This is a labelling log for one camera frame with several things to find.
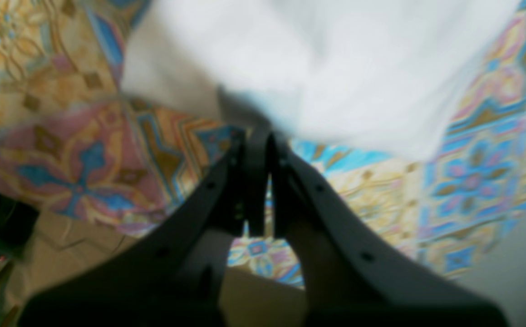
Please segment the right gripper white fixed right finger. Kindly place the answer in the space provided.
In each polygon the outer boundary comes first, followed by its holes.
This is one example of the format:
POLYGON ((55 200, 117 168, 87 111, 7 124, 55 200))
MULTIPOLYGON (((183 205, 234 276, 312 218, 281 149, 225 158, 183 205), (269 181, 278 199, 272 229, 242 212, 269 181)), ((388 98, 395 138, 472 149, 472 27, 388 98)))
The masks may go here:
POLYGON ((392 247, 315 168, 271 133, 274 234, 300 261, 305 327, 507 327, 499 306, 392 247))

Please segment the right gripper black moving left finger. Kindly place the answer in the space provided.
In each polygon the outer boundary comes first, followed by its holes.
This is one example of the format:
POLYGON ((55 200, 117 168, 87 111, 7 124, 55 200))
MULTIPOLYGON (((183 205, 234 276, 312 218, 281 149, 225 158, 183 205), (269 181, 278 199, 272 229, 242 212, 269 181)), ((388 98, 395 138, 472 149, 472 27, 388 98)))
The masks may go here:
POLYGON ((265 234, 270 132, 232 138, 192 195, 106 263, 32 297, 20 327, 225 327, 218 304, 232 242, 265 234))

